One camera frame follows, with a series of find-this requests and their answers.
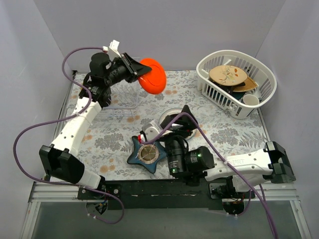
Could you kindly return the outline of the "orange red round plate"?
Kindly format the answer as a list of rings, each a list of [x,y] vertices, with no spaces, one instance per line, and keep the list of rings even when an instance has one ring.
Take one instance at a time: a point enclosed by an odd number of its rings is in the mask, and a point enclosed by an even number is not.
[[[139,77],[140,86],[153,95],[162,93],[166,87],[166,74],[162,65],[152,58],[145,58],[140,63],[152,69]]]

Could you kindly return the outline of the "black glossy plate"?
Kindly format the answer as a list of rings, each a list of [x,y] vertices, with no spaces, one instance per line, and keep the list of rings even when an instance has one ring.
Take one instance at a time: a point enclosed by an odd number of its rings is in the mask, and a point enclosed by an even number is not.
[[[169,115],[162,115],[159,119],[159,123],[162,128],[165,128],[166,125],[173,120],[174,117],[176,117],[178,113],[176,114],[169,114]],[[189,136],[186,137],[186,140],[191,139],[194,137],[197,129],[190,129],[190,127],[193,126],[192,120],[189,119],[189,117],[182,116],[180,117],[175,123],[172,124],[172,126],[169,128],[170,130],[183,130],[190,133]]]

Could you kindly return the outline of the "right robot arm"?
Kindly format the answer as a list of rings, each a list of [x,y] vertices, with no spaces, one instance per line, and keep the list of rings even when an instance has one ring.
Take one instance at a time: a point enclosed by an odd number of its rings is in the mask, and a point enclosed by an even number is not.
[[[168,144],[174,137],[186,139],[191,131],[200,129],[188,106],[184,106],[175,117],[166,116],[163,123],[165,127],[154,120],[149,126],[143,126],[146,143],[163,141]],[[286,150],[274,141],[267,142],[265,148],[251,153],[225,158],[218,154],[218,157],[214,166],[205,166],[199,171],[207,174],[205,180],[208,182],[231,176],[233,181],[225,186],[226,194],[231,198],[239,197],[246,186],[251,188],[267,181],[282,184],[296,180]]]

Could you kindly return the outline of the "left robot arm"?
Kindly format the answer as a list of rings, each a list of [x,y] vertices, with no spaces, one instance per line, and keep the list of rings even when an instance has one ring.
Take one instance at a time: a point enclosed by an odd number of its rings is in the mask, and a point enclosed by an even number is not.
[[[103,178],[85,168],[77,159],[78,150],[93,119],[111,103],[111,87],[122,80],[128,83],[139,81],[142,88],[151,92],[152,84],[147,79],[152,72],[150,59],[140,62],[127,53],[110,59],[109,54],[98,52],[92,55],[89,73],[85,76],[72,118],[67,120],[60,134],[49,146],[42,146],[39,156],[45,173],[71,184],[89,188],[95,199],[105,196]]]

